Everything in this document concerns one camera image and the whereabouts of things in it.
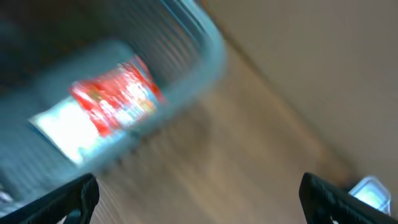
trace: wall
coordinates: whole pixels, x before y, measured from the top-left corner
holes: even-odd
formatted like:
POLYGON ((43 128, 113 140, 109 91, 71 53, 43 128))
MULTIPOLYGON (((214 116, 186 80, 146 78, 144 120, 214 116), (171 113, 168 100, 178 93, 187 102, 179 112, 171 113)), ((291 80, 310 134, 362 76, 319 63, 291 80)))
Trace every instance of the wall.
POLYGON ((321 138, 398 199, 398 2, 208 4, 321 138))

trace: blue-gray basket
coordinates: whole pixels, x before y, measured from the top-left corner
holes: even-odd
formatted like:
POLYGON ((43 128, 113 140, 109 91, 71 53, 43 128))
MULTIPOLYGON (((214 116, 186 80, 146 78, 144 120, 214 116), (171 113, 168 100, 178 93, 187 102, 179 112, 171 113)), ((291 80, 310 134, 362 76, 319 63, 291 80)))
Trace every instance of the blue-gray basket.
POLYGON ((9 189, 13 191, 11 194, 16 195, 17 199, 13 204, 0 203, 0 217, 69 180, 100 170, 122 152, 136 147, 140 136, 148 134, 163 120, 172 117, 223 74, 226 58, 223 40, 210 18, 193 0, 18 1, 23 3, 13 6, 32 6, 35 9, 34 13, 25 16, 25 20, 19 19, 26 33, 32 34, 27 39, 30 44, 19 48, 18 54, 14 54, 17 56, 12 58, 20 63, 16 68, 30 67, 35 72, 18 70, 20 77, 29 78, 32 77, 31 73, 40 73, 38 71, 53 63, 51 60, 64 57, 65 52, 74 52, 79 46, 112 39, 123 42, 145 61, 167 103, 139 127, 123 134, 101 150, 96 158, 77 168, 42 136, 27 127, 29 118, 48 109, 50 105, 46 105, 46 100, 59 100, 51 99, 58 94, 55 82, 66 86, 69 82, 65 83, 62 79, 47 80, 51 85, 44 81, 38 84, 40 88, 35 88, 36 84, 33 84, 33 87, 17 89, 7 97, 0 97, 0 117, 7 116, 7 120, 0 121, 3 125, 0 129, 0 184, 10 186, 9 189), (40 10, 55 12, 46 14, 40 10), (60 19, 58 16, 64 11, 74 14, 72 18, 77 19, 72 19, 68 24, 64 17, 60 19), (54 34, 58 27, 71 29, 59 30, 54 34), (56 86, 53 92, 40 95, 42 89, 52 85, 56 86))

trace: brown wooden surface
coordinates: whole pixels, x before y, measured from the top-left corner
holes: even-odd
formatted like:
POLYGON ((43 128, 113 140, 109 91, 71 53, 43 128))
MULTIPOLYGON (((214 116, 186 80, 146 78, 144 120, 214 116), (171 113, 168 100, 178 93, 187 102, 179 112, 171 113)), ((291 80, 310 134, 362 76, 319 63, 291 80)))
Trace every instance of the brown wooden surface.
POLYGON ((225 79, 99 176, 92 223, 305 223, 303 173, 349 179, 267 83, 228 53, 225 79))

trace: plastic bin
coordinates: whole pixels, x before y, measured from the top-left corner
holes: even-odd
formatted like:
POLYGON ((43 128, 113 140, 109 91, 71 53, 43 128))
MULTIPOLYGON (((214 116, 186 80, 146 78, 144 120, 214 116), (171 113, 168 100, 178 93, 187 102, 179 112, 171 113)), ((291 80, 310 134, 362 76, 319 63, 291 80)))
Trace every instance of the plastic bin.
MULTIPOLYGON (((16 65, 0 65, 10 74, 0 77, 0 87, 7 81, 6 88, 11 89, 0 97, 0 183, 7 182, 17 200, 0 205, 0 217, 79 175, 96 172, 136 147, 140 136, 172 117, 223 74, 222 38, 192 0, 15 0, 5 5, 12 14, 10 20, 20 28, 15 35, 23 33, 24 38, 6 55, 16 65), (67 58, 104 40, 114 45, 111 50, 107 46, 99 50, 115 55, 108 61, 138 54, 168 103, 77 168, 35 132, 28 119, 61 100, 66 90, 60 86, 73 79, 70 71, 85 69, 67 58), (65 63, 71 70, 62 68, 65 63), (21 80, 22 86, 13 86, 21 80)), ((97 64, 98 71, 107 69, 106 62, 97 64)))

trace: small plastic container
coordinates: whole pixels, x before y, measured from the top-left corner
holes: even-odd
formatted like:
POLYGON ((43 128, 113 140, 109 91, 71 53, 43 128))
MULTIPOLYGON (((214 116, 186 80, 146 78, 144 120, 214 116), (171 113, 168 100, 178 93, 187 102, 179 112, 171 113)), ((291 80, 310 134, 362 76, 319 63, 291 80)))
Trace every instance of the small plastic container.
POLYGON ((368 176, 362 179, 350 190, 349 194, 382 213, 388 215, 391 214, 391 194, 386 187, 373 176, 368 176))

